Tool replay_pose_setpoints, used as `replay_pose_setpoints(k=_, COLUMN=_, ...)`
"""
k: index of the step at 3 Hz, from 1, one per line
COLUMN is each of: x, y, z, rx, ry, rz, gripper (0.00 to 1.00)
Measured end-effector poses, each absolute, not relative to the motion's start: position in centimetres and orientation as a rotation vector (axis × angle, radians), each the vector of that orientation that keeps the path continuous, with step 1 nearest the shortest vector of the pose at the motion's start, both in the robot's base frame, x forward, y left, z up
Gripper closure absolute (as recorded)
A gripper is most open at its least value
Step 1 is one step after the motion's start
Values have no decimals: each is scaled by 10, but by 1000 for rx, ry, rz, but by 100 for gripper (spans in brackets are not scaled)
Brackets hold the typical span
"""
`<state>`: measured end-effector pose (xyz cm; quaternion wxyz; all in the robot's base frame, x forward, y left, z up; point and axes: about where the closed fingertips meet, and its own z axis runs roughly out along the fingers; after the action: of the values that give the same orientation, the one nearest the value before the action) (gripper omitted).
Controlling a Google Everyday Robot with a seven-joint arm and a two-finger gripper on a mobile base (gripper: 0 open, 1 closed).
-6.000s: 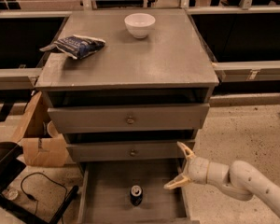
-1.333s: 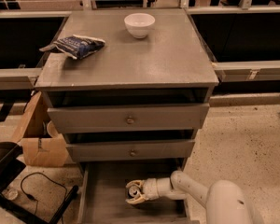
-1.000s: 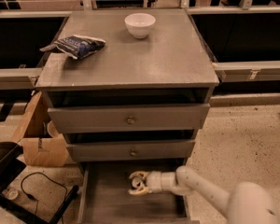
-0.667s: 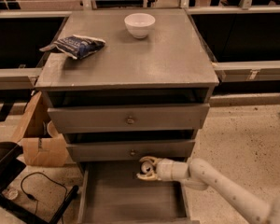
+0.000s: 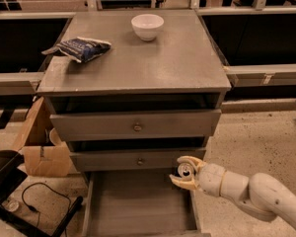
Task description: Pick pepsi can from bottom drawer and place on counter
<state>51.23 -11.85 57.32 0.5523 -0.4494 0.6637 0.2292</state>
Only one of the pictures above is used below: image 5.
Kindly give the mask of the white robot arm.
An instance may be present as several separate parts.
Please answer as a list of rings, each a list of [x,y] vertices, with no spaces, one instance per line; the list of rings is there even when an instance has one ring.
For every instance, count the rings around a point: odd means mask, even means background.
[[[261,221],[270,222],[279,216],[296,230],[296,196],[272,176],[256,173],[247,177],[193,156],[177,161],[178,174],[170,175],[175,186],[225,198]]]

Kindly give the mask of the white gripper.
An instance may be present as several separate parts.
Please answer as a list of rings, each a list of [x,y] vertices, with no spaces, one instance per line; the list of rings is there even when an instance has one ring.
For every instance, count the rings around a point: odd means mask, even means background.
[[[181,156],[177,161],[179,165],[182,163],[190,164],[194,168],[194,173],[200,172],[198,173],[198,183],[194,175],[183,178],[170,175],[170,179],[174,185],[189,191],[197,190],[199,185],[199,188],[206,194],[213,197],[220,196],[220,187],[226,172],[224,167],[216,164],[206,164],[201,159],[193,156]]]

